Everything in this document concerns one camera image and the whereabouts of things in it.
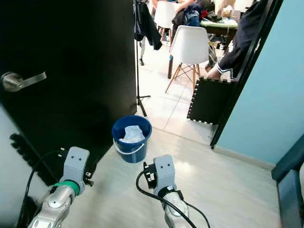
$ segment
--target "door lever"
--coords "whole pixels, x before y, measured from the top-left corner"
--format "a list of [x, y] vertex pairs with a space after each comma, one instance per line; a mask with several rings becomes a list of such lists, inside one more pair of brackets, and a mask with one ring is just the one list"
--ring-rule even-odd
[[35, 75], [25, 80], [23, 80], [22, 76], [16, 73], [7, 72], [1, 76], [1, 82], [5, 91], [17, 92], [25, 87], [28, 87], [29, 85], [40, 82], [46, 78], [46, 72], [43, 72], [39, 75]]

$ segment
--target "tile floor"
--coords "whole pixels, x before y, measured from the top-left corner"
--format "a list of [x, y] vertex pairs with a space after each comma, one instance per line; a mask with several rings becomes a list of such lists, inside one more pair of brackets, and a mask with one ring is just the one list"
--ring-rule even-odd
[[[214, 153], [209, 146], [153, 129], [148, 164], [170, 154], [185, 200], [202, 210], [212, 228], [279, 228], [276, 183], [270, 171]], [[71, 205], [65, 228], [168, 228], [160, 202], [142, 195], [135, 180], [143, 163], [126, 163], [112, 147], [92, 180]], [[148, 190], [144, 178], [140, 186]], [[190, 209], [197, 228], [204, 219]]]
[[[222, 54], [222, 51], [217, 50], [219, 57]], [[187, 119], [192, 99], [191, 81], [185, 75], [180, 76], [173, 81], [165, 94], [169, 83], [167, 78], [169, 64], [168, 46], [163, 45], [160, 50], [155, 51], [147, 42], [143, 61], [145, 65], [139, 66], [140, 95], [151, 95], [151, 98], [144, 98], [142, 102], [152, 126], [186, 139], [210, 144], [216, 126]], [[206, 76], [207, 74], [205, 64], [200, 64], [201, 76]], [[178, 63], [173, 62], [173, 73], [177, 66]], [[138, 107], [137, 115], [143, 116], [140, 107]]]

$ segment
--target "door frame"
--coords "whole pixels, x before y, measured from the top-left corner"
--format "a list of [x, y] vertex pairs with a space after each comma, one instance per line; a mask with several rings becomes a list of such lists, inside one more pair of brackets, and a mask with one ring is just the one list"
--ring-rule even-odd
[[243, 88], [251, 74], [251, 71], [256, 63], [257, 58], [259, 57], [261, 50], [266, 42], [266, 39], [270, 33], [272, 25], [280, 11], [283, 0], [268, 0], [266, 8], [264, 10], [262, 20], [259, 24], [259, 32], [253, 38], [250, 47], [248, 49], [247, 55], [244, 59], [243, 65], [238, 73], [240, 80], [237, 82], [236, 87], [234, 88], [232, 95], [224, 109], [222, 117], [220, 119], [218, 128], [213, 136], [213, 139], [210, 143], [212, 149], [219, 141], [219, 138], [226, 126], [226, 123], [240, 97]]

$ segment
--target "black tripod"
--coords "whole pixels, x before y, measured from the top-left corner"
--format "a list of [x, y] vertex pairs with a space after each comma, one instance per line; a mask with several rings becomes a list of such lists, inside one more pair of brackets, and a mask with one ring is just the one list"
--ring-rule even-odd
[[[140, 2], [139, 0], [134, 0], [134, 8], [135, 8], [135, 35], [138, 33], [138, 28], [137, 28], [137, 18], [138, 18], [138, 10], [139, 10], [139, 5], [138, 4], [144, 4], [143, 2]], [[143, 107], [143, 103], [141, 101], [141, 98], [145, 97], [151, 97], [150, 95], [148, 96], [140, 96], [139, 95], [139, 72], [138, 72], [138, 41], [136, 41], [136, 74], [137, 74], [137, 105], [140, 105], [142, 109], [143, 116], [147, 116], [147, 113]]]

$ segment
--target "green ring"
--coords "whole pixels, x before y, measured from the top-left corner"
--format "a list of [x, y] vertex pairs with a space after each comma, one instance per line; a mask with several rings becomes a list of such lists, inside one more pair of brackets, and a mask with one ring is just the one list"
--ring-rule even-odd
[[64, 182], [56, 183], [56, 184], [54, 184], [54, 186], [68, 186], [68, 187], [70, 187], [71, 189], [74, 190], [76, 196], [79, 195], [79, 186], [75, 182], [66, 180]]

